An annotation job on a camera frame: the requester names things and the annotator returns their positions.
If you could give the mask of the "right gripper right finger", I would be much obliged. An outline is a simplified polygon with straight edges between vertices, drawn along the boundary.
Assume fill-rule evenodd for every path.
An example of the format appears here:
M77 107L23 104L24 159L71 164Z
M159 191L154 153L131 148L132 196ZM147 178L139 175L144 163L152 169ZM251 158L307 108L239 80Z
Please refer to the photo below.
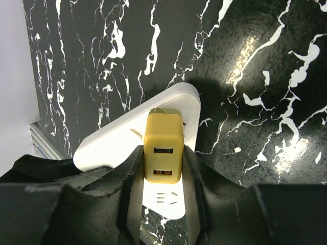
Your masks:
M186 146L182 183L189 244L326 244L326 186L244 188Z

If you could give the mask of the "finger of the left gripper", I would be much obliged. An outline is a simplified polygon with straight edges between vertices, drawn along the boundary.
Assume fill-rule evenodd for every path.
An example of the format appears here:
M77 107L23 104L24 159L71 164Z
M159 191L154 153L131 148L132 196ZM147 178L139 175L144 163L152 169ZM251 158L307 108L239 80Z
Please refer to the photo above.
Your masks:
M109 183L105 176L111 171L111 167L102 166L77 175L56 179L51 186L51 191L60 191L63 185L80 191L105 191L108 190Z

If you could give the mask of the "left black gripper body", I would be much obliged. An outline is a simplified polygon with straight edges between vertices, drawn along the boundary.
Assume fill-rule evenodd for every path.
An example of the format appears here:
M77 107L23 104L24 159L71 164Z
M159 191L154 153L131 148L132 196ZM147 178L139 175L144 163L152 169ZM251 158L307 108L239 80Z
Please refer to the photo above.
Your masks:
M72 159L52 160L24 155L1 176L2 183L46 183L82 173Z

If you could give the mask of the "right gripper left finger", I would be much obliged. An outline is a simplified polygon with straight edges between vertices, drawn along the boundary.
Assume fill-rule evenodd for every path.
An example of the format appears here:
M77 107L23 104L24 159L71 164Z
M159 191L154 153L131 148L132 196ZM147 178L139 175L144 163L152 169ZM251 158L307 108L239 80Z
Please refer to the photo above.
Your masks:
M53 182L1 182L1 244L138 244L144 151L137 146L112 168L108 190L80 191Z

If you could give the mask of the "white triangular socket adapter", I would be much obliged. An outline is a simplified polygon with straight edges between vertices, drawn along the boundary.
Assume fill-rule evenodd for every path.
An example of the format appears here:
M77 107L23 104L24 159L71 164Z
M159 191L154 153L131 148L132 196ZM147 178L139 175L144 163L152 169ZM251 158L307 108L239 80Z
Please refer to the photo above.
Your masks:
M153 108L180 111L184 144L194 150L201 111L200 96L193 85L181 82L87 136L74 153L75 166L83 172L101 166L116 168L143 144L147 117ZM143 205L165 218L182 218L185 215L182 181L175 184L145 181Z

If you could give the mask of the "yellow USB charger plug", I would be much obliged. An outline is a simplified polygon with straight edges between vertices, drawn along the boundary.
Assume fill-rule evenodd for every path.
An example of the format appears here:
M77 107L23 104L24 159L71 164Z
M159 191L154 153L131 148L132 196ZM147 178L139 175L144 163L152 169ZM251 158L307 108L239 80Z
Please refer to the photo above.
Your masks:
M177 183L181 177L183 149L181 112L177 109L151 109L144 137L145 179L150 183Z

